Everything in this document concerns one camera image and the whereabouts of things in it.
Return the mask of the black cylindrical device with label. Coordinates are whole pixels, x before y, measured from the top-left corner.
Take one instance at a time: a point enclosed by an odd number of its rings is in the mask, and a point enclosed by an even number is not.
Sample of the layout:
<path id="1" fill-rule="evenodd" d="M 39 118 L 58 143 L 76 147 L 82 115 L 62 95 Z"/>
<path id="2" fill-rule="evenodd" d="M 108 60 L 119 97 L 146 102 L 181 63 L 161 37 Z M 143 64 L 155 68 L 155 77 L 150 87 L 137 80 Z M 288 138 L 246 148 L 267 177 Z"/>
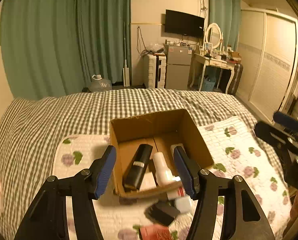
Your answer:
<path id="1" fill-rule="evenodd" d="M 140 189 L 144 174 L 150 161 L 153 146 L 140 144 L 123 175 L 123 187 L 126 191 L 136 191 Z"/>

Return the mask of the white floral quilted blanket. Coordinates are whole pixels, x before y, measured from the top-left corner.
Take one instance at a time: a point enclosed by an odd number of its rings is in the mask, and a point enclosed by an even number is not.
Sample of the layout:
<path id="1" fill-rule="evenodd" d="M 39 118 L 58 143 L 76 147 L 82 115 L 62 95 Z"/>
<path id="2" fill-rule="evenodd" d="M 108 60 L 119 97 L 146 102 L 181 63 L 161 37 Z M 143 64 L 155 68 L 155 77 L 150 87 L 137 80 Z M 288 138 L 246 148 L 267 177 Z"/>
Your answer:
<path id="1" fill-rule="evenodd" d="M 199 127 L 213 158 L 214 175 L 231 178 L 239 175 L 248 183 L 272 228 L 282 239 L 290 218 L 288 189 L 269 163 L 266 153 L 252 138 L 251 129 L 234 116 Z M 74 176 L 102 156 L 109 138 L 106 135 L 73 135 L 57 147 L 52 173 L 59 179 Z M 112 181 L 105 193 L 94 201 L 96 216 L 105 239 L 139 239 L 140 228 L 151 225 L 145 212 L 157 198 L 133 200 L 123 204 Z"/>

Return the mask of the white bottle red label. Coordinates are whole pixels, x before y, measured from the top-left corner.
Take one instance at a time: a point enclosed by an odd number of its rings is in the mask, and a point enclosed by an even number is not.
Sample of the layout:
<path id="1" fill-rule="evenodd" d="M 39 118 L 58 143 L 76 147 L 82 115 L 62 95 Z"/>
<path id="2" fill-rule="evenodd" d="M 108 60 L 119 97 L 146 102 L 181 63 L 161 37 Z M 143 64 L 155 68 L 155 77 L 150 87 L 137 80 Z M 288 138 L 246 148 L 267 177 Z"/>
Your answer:
<path id="1" fill-rule="evenodd" d="M 167 192 L 168 200 L 174 201 L 174 207 L 180 213 L 188 213 L 192 210 L 193 204 L 189 195 L 186 194 L 183 186 Z"/>

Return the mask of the dark suitcase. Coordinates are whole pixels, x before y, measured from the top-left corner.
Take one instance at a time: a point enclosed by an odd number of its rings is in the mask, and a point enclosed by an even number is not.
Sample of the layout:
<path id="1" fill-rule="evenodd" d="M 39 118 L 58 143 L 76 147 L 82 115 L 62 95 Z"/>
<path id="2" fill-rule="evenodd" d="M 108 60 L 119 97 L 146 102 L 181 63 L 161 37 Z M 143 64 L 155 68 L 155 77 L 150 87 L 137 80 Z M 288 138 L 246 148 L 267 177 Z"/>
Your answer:
<path id="1" fill-rule="evenodd" d="M 230 94 L 230 95 L 236 94 L 238 86 L 240 84 L 241 77 L 242 77 L 242 72 L 243 72 L 243 65 L 240 63 L 237 63 L 234 66 L 234 76 L 230 82 L 228 94 Z"/>

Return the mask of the blue basket under table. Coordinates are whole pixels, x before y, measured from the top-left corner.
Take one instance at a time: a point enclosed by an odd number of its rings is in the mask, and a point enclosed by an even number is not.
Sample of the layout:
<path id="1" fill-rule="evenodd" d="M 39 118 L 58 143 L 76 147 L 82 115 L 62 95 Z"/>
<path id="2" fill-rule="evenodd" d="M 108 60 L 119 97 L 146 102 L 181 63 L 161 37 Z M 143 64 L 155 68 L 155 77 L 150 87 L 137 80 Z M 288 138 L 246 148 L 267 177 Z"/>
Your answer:
<path id="1" fill-rule="evenodd" d="M 212 92 L 215 87 L 216 79 L 214 77 L 205 77 L 202 83 L 202 91 Z"/>

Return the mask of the white louvered wardrobe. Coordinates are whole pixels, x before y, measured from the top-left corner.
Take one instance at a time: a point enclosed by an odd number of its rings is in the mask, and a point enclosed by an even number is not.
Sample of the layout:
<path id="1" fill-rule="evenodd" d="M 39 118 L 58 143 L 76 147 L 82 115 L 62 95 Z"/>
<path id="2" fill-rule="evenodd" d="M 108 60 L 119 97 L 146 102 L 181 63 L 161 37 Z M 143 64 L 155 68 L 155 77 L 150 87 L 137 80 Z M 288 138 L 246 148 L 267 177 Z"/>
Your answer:
<path id="1" fill-rule="evenodd" d="M 241 11 L 237 51 L 243 72 L 237 96 L 261 119 L 273 121 L 292 93 L 298 59 L 298 21 L 275 11 Z"/>

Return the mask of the white bottle in box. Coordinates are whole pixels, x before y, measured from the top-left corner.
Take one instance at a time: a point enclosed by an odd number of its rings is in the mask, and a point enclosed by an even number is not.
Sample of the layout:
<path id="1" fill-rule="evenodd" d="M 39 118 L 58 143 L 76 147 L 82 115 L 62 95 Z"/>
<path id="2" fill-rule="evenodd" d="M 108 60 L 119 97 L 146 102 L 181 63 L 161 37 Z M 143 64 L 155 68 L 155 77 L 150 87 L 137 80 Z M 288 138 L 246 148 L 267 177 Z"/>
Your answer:
<path id="1" fill-rule="evenodd" d="M 156 169 L 156 182 L 159 186 L 180 181 L 180 177 L 175 177 L 167 166 L 163 152 L 153 154 L 153 163 Z"/>

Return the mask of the white dressing table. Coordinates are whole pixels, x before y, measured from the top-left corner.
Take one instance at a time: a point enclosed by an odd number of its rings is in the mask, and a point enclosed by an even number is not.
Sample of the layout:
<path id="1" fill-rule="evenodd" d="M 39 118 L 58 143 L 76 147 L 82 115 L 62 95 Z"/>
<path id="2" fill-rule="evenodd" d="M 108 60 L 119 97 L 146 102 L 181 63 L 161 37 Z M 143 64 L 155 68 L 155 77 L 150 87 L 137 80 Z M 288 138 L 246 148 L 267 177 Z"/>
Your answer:
<path id="1" fill-rule="evenodd" d="M 227 86 L 225 88 L 225 94 L 228 94 L 230 84 L 233 81 L 234 75 L 235 75 L 235 64 L 229 63 L 229 62 L 224 61 L 224 60 L 209 58 L 209 57 L 203 56 L 203 55 L 198 54 L 198 53 L 194 53 L 192 55 L 192 60 L 191 60 L 191 81 L 189 82 L 189 87 L 190 88 L 193 87 L 193 85 L 195 83 L 196 75 L 198 75 L 198 76 L 201 77 L 200 83 L 198 85 L 198 91 L 202 90 L 203 79 L 204 79 L 205 71 L 206 71 L 207 67 L 220 69 L 220 76 L 219 76 L 219 79 L 218 79 L 217 88 L 219 87 L 223 71 L 224 70 L 230 70 L 230 77 L 229 77 L 229 80 L 227 82 Z"/>

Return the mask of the brown cardboard box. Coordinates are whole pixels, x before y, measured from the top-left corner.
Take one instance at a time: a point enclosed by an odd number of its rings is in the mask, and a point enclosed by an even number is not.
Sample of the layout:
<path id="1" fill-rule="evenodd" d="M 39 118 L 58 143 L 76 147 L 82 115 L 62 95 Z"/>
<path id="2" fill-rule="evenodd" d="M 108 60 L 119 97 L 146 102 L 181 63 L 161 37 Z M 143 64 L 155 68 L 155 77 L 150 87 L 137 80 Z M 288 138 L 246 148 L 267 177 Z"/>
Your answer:
<path id="1" fill-rule="evenodd" d="M 178 175 L 178 171 L 173 160 L 172 145 L 182 144 L 188 157 L 201 168 L 211 168 L 214 165 L 201 133 L 185 109 L 113 119 L 110 121 L 110 144 L 117 152 L 112 172 L 115 193 L 123 198 L 155 197 L 182 185 L 180 181 L 174 181 L 169 185 L 157 186 L 150 190 L 126 190 L 123 186 L 123 178 L 140 144 L 151 145 L 152 153 L 162 152 L 174 176 Z"/>

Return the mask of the green curtain right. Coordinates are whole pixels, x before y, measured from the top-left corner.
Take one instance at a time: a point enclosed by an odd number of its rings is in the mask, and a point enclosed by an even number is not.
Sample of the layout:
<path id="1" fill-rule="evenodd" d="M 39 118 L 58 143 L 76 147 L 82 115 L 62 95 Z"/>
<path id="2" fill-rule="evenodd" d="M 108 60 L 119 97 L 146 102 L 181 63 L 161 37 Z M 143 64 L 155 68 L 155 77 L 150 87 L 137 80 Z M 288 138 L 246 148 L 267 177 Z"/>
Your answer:
<path id="1" fill-rule="evenodd" d="M 209 23 L 217 23 L 223 33 L 223 46 L 237 50 L 241 22 L 241 0 L 209 0 Z"/>

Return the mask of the green curtain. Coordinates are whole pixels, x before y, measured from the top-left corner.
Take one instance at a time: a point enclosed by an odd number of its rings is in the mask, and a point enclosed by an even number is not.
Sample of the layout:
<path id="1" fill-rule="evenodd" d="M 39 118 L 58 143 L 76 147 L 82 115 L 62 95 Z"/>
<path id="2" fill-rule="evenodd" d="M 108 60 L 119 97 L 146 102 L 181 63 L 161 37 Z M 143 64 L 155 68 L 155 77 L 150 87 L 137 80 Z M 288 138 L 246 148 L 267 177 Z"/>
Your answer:
<path id="1" fill-rule="evenodd" d="M 3 0 L 0 45 L 14 97 L 79 93 L 100 74 L 122 82 L 130 0 Z"/>
<path id="2" fill-rule="evenodd" d="M 217 23 L 223 33 L 223 46 L 237 50 L 241 22 L 241 0 L 209 0 L 209 23 Z"/>

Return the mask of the clear water jug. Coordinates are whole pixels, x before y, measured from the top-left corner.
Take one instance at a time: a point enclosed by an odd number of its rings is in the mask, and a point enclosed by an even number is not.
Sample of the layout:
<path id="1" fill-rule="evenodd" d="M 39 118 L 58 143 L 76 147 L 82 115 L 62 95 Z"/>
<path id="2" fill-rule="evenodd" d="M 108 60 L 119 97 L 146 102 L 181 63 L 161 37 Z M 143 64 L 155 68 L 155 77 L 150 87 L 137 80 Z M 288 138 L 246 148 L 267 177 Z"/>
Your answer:
<path id="1" fill-rule="evenodd" d="M 89 85 L 90 92 L 104 92 L 112 90 L 111 81 L 103 78 L 100 74 L 93 75 L 91 77 L 92 81 Z"/>

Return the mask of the white flat mop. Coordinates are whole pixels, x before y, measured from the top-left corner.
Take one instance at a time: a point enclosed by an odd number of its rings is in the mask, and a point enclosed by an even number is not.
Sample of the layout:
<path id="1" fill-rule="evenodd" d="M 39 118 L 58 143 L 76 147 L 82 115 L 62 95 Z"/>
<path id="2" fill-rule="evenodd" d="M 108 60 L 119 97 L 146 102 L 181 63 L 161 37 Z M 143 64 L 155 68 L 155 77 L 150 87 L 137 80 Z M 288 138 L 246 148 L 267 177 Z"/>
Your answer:
<path id="1" fill-rule="evenodd" d="M 129 75 L 129 68 L 127 64 L 127 42 L 126 42 L 126 26 L 125 23 L 123 23 L 123 41 L 124 41 L 124 66 L 123 66 L 123 85 L 124 87 L 130 86 L 130 75 Z"/>

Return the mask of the green curtain left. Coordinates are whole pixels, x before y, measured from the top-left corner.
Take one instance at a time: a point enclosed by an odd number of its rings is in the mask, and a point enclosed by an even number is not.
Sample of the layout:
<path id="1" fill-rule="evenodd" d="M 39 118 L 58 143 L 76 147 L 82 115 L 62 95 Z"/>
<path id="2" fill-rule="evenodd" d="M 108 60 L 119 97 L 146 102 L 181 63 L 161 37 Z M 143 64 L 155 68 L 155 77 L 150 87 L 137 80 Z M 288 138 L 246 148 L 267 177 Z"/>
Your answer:
<path id="1" fill-rule="evenodd" d="M 3 0 L 0 45 L 14 97 L 79 93 L 100 74 L 122 82 L 130 0 Z"/>

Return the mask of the black wall television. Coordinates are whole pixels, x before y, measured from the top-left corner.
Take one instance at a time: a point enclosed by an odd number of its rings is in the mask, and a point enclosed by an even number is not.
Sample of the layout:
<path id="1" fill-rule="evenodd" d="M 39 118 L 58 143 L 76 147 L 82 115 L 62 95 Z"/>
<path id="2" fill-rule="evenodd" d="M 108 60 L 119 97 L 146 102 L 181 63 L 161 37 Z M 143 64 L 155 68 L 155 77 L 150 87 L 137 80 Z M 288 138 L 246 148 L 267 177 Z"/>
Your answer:
<path id="1" fill-rule="evenodd" d="M 180 11 L 166 10 L 165 33 L 179 34 L 183 36 L 202 38 L 205 19 Z"/>

